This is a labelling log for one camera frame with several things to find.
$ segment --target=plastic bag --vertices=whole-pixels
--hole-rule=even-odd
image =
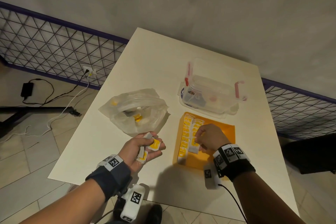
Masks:
[[[136,90],[111,98],[99,111],[127,134],[154,131],[168,106],[154,89]]]

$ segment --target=yellow box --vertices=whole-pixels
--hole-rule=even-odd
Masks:
[[[182,136],[183,136],[182,132],[183,132],[184,116],[186,114],[187,115],[192,115],[196,119],[204,120],[204,125],[210,124],[210,123],[215,124],[216,126],[221,128],[221,130],[227,136],[227,138],[229,139],[229,141],[231,143],[234,144],[236,142],[235,127],[233,125],[221,123],[221,122],[218,122],[218,121],[215,121],[215,120],[210,120],[210,119],[195,115],[195,114],[190,113],[190,112],[185,112],[183,114],[183,116],[181,117],[179,125],[178,125],[178,131],[177,131],[177,137],[176,137],[176,143],[175,143],[175,150],[174,150],[174,157],[173,157],[173,165],[180,165],[177,162],[177,157],[179,155],[181,140],[182,140]],[[212,156],[213,153],[214,153],[214,151],[208,151],[207,153],[203,153],[203,152],[199,151],[198,154],[188,152],[185,164],[181,165],[181,166],[192,167],[192,168],[196,168],[196,169],[199,169],[199,170],[203,170],[203,166],[207,162],[210,162],[210,161],[213,160],[213,156]]]

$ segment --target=person's right arm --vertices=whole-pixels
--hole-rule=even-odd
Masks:
[[[196,135],[200,150],[216,151],[230,141],[214,124],[203,125]],[[244,172],[232,181],[249,224],[304,224],[292,209],[253,171]]]

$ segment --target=qr code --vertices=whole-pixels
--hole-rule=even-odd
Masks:
[[[116,159],[113,158],[108,162],[112,167],[115,167],[116,165],[118,165],[120,162]]]
[[[239,147],[234,147],[234,150],[236,151],[237,154],[244,154]]]
[[[131,218],[128,218],[127,216],[124,216],[123,219],[124,219],[125,221],[128,221],[128,222],[131,222],[131,221],[132,221],[132,219],[131,219]]]
[[[113,157],[110,157],[110,156],[108,156],[106,159],[104,159],[103,161],[109,161],[111,158],[113,158]]]
[[[221,155],[218,155],[216,158],[215,158],[217,164],[220,166],[223,162],[224,162],[224,159],[221,157]]]
[[[211,170],[210,169],[204,170],[204,176],[205,178],[211,178]]]
[[[224,153],[228,158],[232,157],[235,154],[233,152],[232,148],[228,148],[228,149],[224,150]]]
[[[136,203],[136,204],[139,204],[140,198],[141,198],[141,194],[140,193],[133,192],[133,195],[131,197],[131,201],[134,202],[134,203]]]

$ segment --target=white table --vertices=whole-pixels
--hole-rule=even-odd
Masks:
[[[201,171],[172,166],[179,119],[184,112],[190,111],[179,103],[177,92],[187,62],[195,57],[222,63],[244,73],[249,90],[247,102],[240,105],[236,115],[215,120],[235,125],[236,143],[249,156],[258,175],[298,214],[258,67],[141,28],[133,34],[49,178],[82,184],[102,159],[117,154],[130,139],[98,108],[112,96],[154,88],[169,106],[170,116],[159,132],[167,149],[139,173],[137,183],[150,188],[147,200],[243,220],[225,189],[207,190]],[[237,198],[232,183],[225,181],[224,184]]]

